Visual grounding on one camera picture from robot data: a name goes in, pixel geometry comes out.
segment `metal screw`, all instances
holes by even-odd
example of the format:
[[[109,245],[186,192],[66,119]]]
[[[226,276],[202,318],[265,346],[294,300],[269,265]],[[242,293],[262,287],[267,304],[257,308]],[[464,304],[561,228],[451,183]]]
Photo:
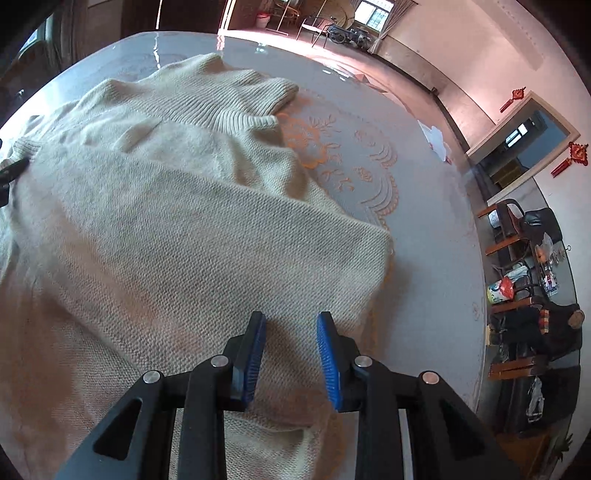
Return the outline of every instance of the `metal screw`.
[[[156,383],[160,380],[160,374],[156,370],[150,370],[149,372],[144,373],[142,378],[146,383]]]
[[[216,355],[215,357],[212,358],[212,365],[214,367],[225,367],[229,361],[230,360],[228,360],[227,356]]]
[[[435,385],[436,383],[439,383],[439,375],[435,372],[425,372],[423,374],[423,381],[426,384]]]
[[[358,367],[367,368],[370,367],[373,362],[374,361],[371,360],[370,357],[365,355],[359,355],[355,357],[355,365],[357,365]]]

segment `wall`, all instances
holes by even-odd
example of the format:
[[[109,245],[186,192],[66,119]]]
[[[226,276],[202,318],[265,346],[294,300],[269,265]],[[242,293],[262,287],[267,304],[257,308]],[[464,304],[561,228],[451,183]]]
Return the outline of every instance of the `wall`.
[[[121,39],[122,11],[123,0],[95,2],[89,7],[86,15],[85,55],[91,55]]]
[[[519,161],[526,168],[531,168],[548,155],[566,138],[566,134],[550,117],[540,112],[547,125],[546,130],[534,142],[519,154]]]
[[[534,179],[529,179],[519,185],[511,192],[511,198],[516,200],[526,212],[528,210],[539,210],[548,206],[546,199]]]
[[[533,90],[591,142],[591,96],[548,31],[517,0],[420,0],[391,36],[414,50],[462,88],[495,122],[499,108],[520,87]],[[570,244],[577,297],[587,311],[579,403],[571,424],[573,447],[566,467],[591,426],[591,168],[573,165],[555,179],[560,155],[535,181]]]
[[[224,8],[226,6],[222,1],[219,1],[218,4],[224,4]],[[234,9],[232,10],[232,15],[228,22],[228,29],[242,30],[254,27],[256,23],[256,13],[259,11],[260,4],[259,0],[237,0],[234,3]]]
[[[474,100],[439,69],[406,45],[386,36],[378,48],[377,55],[408,73],[428,90],[437,89],[439,100],[462,132],[468,146],[476,145],[494,127],[493,121]]]

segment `orange floral pattern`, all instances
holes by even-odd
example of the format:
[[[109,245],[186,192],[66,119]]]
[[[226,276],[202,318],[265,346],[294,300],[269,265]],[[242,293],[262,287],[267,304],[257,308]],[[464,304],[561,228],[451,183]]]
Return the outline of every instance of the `orange floral pattern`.
[[[351,207],[350,200],[343,200],[342,206],[353,216],[363,216],[389,230],[386,217],[398,205],[398,188],[389,169],[396,163],[397,155],[385,135],[365,119],[343,112],[306,90],[300,90],[297,99],[277,118],[285,144],[298,154],[302,165],[335,200],[339,201],[340,194],[356,190],[355,178],[363,182],[357,185],[363,192],[373,187],[373,193],[357,202],[357,209]],[[342,157],[343,143],[346,163]],[[352,159],[358,166],[346,165]]]

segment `black jacket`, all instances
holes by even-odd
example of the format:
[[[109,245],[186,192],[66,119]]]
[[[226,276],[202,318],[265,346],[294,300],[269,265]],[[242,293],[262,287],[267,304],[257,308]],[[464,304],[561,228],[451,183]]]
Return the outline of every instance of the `black jacket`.
[[[570,316],[580,309],[578,303],[563,307],[555,303],[549,303],[545,308],[550,312],[548,320],[548,333],[544,335],[544,343],[548,346],[552,356],[562,355],[577,341],[577,332],[569,325]]]

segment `window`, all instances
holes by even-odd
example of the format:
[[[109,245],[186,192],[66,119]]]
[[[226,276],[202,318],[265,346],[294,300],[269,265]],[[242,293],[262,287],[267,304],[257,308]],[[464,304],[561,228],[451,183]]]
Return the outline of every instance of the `window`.
[[[511,148],[515,145],[523,136],[527,133],[527,127],[524,124],[521,124],[517,130],[515,130],[511,135],[507,137],[505,143],[507,147]]]
[[[25,44],[21,47],[21,51],[23,51],[25,48],[27,48],[31,43],[33,43],[37,37],[39,36],[39,33],[37,32],[37,30],[35,30],[31,36],[29,37],[29,39],[25,42]]]
[[[355,11],[355,20],[381,32],[393,7],[387,0],[362,0]]]

